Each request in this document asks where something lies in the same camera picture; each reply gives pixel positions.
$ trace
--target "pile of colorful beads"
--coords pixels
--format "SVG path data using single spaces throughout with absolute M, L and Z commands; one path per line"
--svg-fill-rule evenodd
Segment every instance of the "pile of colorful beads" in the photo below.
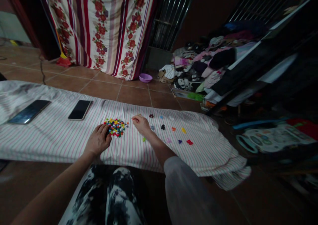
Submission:
M 111 136 L 121 137 L 124 134 L 125 127 L 128 127 L 129 122 L 125 123 L 120 119 L 108 119 L 104 121 L 104 124 L 110 125 L 109 133 Z

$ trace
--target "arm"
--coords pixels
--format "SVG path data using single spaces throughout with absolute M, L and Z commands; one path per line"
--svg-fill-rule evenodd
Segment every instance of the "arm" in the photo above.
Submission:
M 147 119 L 132 117 L 150 142 L 166 175 L 166 198 L 172 224 L 227 224 L 212 195 L 193 170 L 150 129 Z
M 177 156 L 162 140 L 151 130 L 149 122 L 142 116 L 132 117 L 132 122 L 137 130 L 147 138 L 150 142 L 153 150 L 155 151 L 156 157 L 159 160 L 162 168 L 164 167 L 165 161 L 170 157 Z
M 109 147 L 112 139 L 105 137 L 108 128 L 97 126 L 80 158 L 38 194 L 12 224 L 57 224 L 87 169 Z

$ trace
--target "red broom base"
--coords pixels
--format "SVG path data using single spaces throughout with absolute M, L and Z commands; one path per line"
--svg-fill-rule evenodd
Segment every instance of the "red broom base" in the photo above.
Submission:
M 56 62 L 57 65 L 59 66 L 63 66 L 63 67 L 70 67 L 72 65 L 72 63 L 70 62 L 69 59 L 63 59 L 62 57 L 60 57 L 57 62 Z

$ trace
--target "red floral pattern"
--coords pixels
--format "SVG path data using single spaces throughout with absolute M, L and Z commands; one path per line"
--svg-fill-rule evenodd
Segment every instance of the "red floral pattern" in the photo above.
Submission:
M 98 18 L 98 23 L 94 23 L 96 33 L 93 37 L 93 42 L 96 44 L 96 51 L 98 56 L 95 58 L 96 63 L 93 66 L 93 69 L 101 70 L 101 67 L 106 62 L 105 55 L 107 52 L 107 47 L 103 43 L 104 35 L 107 32 L 105 24 L 108 18 L 108 11 L 103 5 L 102 0 L 91 0 L 95 5 L 95 16 Z
M 125 58 L 121 60 L 122 64 L 122 71 L 120 74 L 122 77 L 120 79 L 126 80 L 126 77 L 129 75 L 128 70 L 126 69 L 126 66 L 135 60 L 134 58 L 134 48 L 136 47 L 136 42 L 135 42 L 135 33 L 139 27 L 142 26 L 142 20 L 141 20 L 141 11 L 142 8 L 145 5 L 145 0 L 135 0 L 135 9 L 136 12 L 134 15 L 132 15 L 132 22 L 130 25 L 127 27 L 126 32 L 128 33 L 128 41 L 127 41 L 127 48 L 128 51 L 125 54 Z
M 73 31 L 67 23 L 61 0 L 49 0 L 49 3 L 57 16 L 56 30 L 61 40 L 63 53 L 73 62 L 75 57 L 69 42 L 70 36 L 73 36 Z

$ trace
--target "leg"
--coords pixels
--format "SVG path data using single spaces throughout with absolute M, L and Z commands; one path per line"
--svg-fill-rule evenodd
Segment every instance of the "leg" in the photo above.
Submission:
M 106 224 L 146 224 L 138 206 L 136 189 L 130 171 L 120 167 L 114 171 L 107 189 Z
M 105 224 L 107 174 L 111 175 L 107 166 L 91 166 L 75 202 L 67 212 L 67 225 Z

